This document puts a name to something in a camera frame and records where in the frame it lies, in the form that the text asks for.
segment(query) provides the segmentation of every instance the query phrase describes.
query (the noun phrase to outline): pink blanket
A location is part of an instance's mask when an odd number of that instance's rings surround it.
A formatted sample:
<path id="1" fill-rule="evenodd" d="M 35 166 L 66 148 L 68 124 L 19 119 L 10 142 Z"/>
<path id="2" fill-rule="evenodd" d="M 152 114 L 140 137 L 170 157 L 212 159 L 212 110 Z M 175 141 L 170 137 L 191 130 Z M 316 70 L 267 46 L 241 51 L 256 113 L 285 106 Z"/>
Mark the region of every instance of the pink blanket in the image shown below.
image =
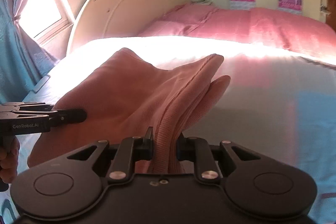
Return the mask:
<path id="1" fill-rule="evenodd" d="M 97 140 L 120 143 L 126 137 L 144 136 L 147 128 L 153 127 L 154 157 L 151 164 L 139 162 L 136 171 L 180 172 L 176 140 L 217 103 L 228 87 L 229 76 L 211 82 L 223 60 L 212 54 L 163 70 L 127 48 L 119 50 L 55 105 L 55 109 L 84 108 L 87 119 L 42 134 L 28 166 Z"/>
<path id="2" fill-rule="evenodd" d="M 224 10 L 178 6 L 139 36 L 182 35 L 283 48 L 322 60 L 336 57 L 336 33 L 328 25 L 279 10 Z"/>

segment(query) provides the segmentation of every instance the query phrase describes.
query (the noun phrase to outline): pink bedspread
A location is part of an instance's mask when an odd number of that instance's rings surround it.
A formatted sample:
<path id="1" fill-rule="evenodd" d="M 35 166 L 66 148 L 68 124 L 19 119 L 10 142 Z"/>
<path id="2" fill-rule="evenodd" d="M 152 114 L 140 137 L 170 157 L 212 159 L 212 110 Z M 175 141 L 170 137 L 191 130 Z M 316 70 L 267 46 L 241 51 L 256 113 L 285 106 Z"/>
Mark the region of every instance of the pink bedspread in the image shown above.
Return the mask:
<path id="1" fill-rule="evenodd" d="M 336 33 L 328 25 L 279 10 L 224 10 L 210 5 L 178 6 L 139 36 L 182 35 L 252 43 L 336 58 Z"/>

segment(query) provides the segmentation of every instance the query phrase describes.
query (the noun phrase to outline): finger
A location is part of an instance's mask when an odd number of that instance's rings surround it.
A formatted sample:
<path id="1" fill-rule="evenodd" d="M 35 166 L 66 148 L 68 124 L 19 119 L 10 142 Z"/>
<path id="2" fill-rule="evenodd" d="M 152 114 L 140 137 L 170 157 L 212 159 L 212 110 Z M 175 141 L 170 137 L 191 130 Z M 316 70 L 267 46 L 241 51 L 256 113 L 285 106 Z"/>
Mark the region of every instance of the finger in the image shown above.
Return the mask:
<path id="1" fill-rule="evenodd" d="M 20 142 L 19 140 L 15 137 L 12 141 L 12 144 L 10 145 L 10 151 L 13 155 L 18 155 L 20 150 Z"/>
<path id="2" fill-rule="evenodd" d="M 15 156 L 12 153 L 8 153 L 4 160 L 0 161 L 0 166 L 3 169 L 16 168 L 18 164 L 18 155 Z"/>
<path id="3" fill-rule="evenodd" d="M 17 170 L 16 168 L 2 169 L 0 171 L 0 177 L 4 183 L 12 183 L 17 177 Z"/>
<path id="4" fill-rule="evenodd" d="M 2 147 L 0 147 L 0 160 L 3 160 L 7 157 L 7 152 L 5 149 L 3 149 Z"/>

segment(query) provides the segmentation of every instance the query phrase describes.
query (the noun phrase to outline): curtain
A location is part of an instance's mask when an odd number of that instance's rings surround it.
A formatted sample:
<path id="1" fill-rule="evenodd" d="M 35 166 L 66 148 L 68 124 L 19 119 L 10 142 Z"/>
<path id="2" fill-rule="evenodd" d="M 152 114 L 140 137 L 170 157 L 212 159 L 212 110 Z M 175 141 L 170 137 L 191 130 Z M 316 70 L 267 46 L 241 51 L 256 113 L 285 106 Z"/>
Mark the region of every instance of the curtain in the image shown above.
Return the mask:
<path id="1" fill-rule="evenodd" d="M 21 102 L 58 61 L 20 27 L 26 2 L 0 0 L 0 104 Z"/>

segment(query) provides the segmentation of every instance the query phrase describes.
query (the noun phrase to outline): headboard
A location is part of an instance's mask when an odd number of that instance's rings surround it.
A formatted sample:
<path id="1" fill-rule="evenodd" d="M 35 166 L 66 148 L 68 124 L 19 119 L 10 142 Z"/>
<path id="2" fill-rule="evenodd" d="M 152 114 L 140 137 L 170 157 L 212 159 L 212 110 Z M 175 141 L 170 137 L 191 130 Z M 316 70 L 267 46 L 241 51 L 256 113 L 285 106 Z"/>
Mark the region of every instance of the headboard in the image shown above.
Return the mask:
<path id="1" fill-rule="evenodd" d="M 73 26 L 67 54 L 91 40 L 136 36 L 152 20 L 189 0 L 87 0 Z"/>

